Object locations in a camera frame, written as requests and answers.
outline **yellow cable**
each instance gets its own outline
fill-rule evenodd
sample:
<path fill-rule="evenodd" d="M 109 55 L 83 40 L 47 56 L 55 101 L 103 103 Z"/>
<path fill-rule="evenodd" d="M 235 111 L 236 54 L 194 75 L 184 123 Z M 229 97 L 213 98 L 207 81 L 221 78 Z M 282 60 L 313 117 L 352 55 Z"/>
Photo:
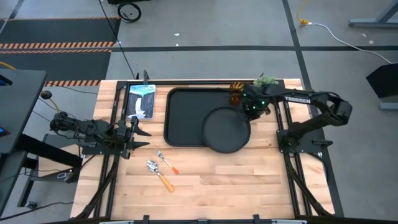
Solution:
<path fill-rule="evenodd" d="M 300 6 L 300 8 L 297 11 L 296 17 L 298 19 L 298 21 L 300 21 L 301 24 L 308 24 L 309 21 L 306 19 L 300 19 L 300 13 L 301 11 L 304 9 L 304 6 L 307 4 L 307 0 L 304 0 L 303 4 Z"/>
<path fill-rule="evenodd" d="M 5 67 L 7 67 L 7 68 L 9 68 L 9 69 L 11 69 L 11 70 L 17 70 L 17 69 L 14 68 L 13 66 L 11 66 L 11 65 L 9 65 L 9 64 L 7 64 L 7 63 L 4 63 L 4 62 L 0 62 L 0 65 L 3 65 L 3 66 L 5 66 Z M 50 100 L 50 102 L 54 105 L 55 109 L 57 110 L 57 113 L 59 113 L 60 110 L 59 110 L 57 104 L 56 104 L 53 100 L 51 100 L 51 99 L 49 99 L 49 100 Z"/>
<path fill-rule="evenodd" d="M 7 68 L 9 68 L 9 69 L 12 69 L 12 70 L 17 70 L 17 69 L 14 68 L 13 66 L 11 66 L 11 65 L 9 65 L 9 64 L 7 64 L 7 63 L 4 63 L 4 62 L 0 62 L 0 65 L 3 65 L 3 66 L 5 66 L 5 67 L 7 67 Z"/>

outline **spoon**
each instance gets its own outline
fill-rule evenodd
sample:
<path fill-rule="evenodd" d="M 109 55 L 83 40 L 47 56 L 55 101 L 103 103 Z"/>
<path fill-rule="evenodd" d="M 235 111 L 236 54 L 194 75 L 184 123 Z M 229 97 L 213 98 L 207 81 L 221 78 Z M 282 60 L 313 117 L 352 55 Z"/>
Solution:
<path fill-rule="evenodd" d="M 156 164 L 155 161 L 148 160 L 148 161 L 147 161 L 147 166 L 148 166 L 148 169 L 149 169 L 150 171 L 155 172 L 155 173 L 160 177 L 160 179 L 162 180 L 162 182 L 164 183 L 164 185 L 166 185 L 167 189 L 168 189 L 170 192 L 173 192 L 173 191 L 174 191 L 174 187 L 173 187 L 173 186 L 167 181 L 167 179 L 159 172 L 158 167 L 157 167 L 157 164 Z"/>

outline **wooden tabletop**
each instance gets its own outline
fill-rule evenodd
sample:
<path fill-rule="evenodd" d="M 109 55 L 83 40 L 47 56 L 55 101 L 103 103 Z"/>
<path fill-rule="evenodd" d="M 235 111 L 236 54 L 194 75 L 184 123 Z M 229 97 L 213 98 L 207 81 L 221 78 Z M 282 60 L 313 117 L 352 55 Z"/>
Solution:
<path fill-rule="evenodd" d="M 284 81 L 286 88 L 302 89 L 299 79 Z M 109 121 L 116 82 L 101 82 L 94 119 Z M 129 160 L 120 159 L 112 220 L 142 220 L 144 215 L 150 215 L 151 220 L 252 219 L 254 214 L 261 218 L 293 218 L 285 164 L 275 135 L 277 121 L 273 108 L 270 115 L 251 122 L 248 144 L 233 154 L 220 154 L 207 147 L 173 147 L 164 141 L 163 129 L 167 93 L 178 86 L 203 85 L 156 87 L 154 119 L 140 121 L 140 128 L 152 137 L 136 136 L 136 141 L 150 145 L 136 149 Z M 289 105 L 293 121 L 310 118 L 306 105 Z M 287 127 L 285 115 L 282 117 Z M 180 171 L 179 175 L 155 155 L 155 149 L 163 152 Z M 322 163 L 306 154 L 301 154 L 301 158 L 308 188 L 324 208 L 333 213 Z M 158 163 L 159 170 L 174 186 L 173 193 L 147 169 L 148 159 Z M 78 215 L 96 192 L 102 161 L 103 156 L 96 156 L 81 171 L 71 217 Z M 296 189 L 300 211 L 304 214 L 302 195 L 297 186 Z M 103 197 L 102 215 L 107 195 Z"/>

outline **hazard tape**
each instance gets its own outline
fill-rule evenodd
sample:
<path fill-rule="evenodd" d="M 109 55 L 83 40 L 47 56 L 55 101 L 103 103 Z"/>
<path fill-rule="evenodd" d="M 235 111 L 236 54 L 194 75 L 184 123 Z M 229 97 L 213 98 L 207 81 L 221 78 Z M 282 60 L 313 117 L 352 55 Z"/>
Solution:
<path fill-rule="evenodd" d="M 58 54 L 58 53 L 88 53 L 88 52 L 112 52 L 110 49 L 85 49 L 85 50 L 8 50 L 0 51 L 0 54 Z"/>
<path fill-rule="evenodd" d="M 16 43 L 1 44 L 0 49 L 54 49 L 79 47 L 112 47 L 113 41 L 61 42 L 61 43 Z"/>
<path fill-rule="evenodd" d="M 26 21 L 26 20 L 72 20 L 72 19 L 106 19 L 106 17 L 75 17 L 75 18 L 14 18 L 9 19 L 8 21 Z M 108 19 L 120 19 L 119 16 L 108 17 Z"/>
<path fill-rule="evenodd" d="M 60 80 L 47 81 L 44 86 L 98 86 L 101 80 Z"/>

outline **white cable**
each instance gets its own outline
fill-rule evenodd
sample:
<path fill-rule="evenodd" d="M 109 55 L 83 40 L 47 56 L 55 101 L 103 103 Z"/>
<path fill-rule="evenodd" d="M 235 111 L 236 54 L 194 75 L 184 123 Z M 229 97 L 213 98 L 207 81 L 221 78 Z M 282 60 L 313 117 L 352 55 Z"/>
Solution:
<path fill-rule="evenodd" d="M 358 47 L 355 47 L 355 46 L 353 46 L 353 45 L 351 45 L 351 44 L 349 44 L 349 43 L 347 43 L 347 42 L 344 42 L 344 41 L 340 40 L 340 39 L 337 38 L 335 35 L 333 35 L 333 33 L 330 31 L 330 29 L 329 29 L 327 26 L 325 26 L 325 25 L 323 25 L 323 24 L 314 24 L 314 23 L 311 23 L 311 22 L 308 23 L 308 24 L 306 24 L 306 26 L 311 26 L 311 25 L 321 26 L 321 27 L 327 29 L 327 30 L 329 31 L 329 33 L 331 34 L 331 36 L 332 36 L 334 39 L 336 39 L 338 42 L 342 43 L 342 44 L 345 44 L 345 45 L 347 45 L 347 46 L 353 47 L 353 48 L 355 48 L 356 50 L 360 50 L 360 51 L 362 51 L 362 52 L 367 52 L 367 53 L 372 53 L 372 54 L 374 54 L 374 55 L 377 55 L 377 56 L 379 56 L 380 58 L 382 58 L 383 60 L 385 60 L 385 61 L 386 61 L 387 63 L 389 63 L 389 64 L 398 63 L 398 62 L 390 62 L 390 61 L 389 61 L 388 59 L 386 59 L 385 57 L 383 57 L 383 56 L 379 55 L 378 53 L 373 52 L 373 51 L 371 51 L 371 50 L 363 50 L 363 49 L 360 49 L 360 48 L 358 48 Z"/>
<path fill-rule="evenodd" d="M 9 18 L 6 18 L 6 20 L 4 20 L 4 24 L 1 26 L 1 28 L 0 28 L 0 34 L 2 33 L 2 31 L 4 30 L 4 28 L 5 28 L 5 26 L 6 26 L 6 24 L 7 24 L 7 22 L 8 22 L 8 19 Z"/>

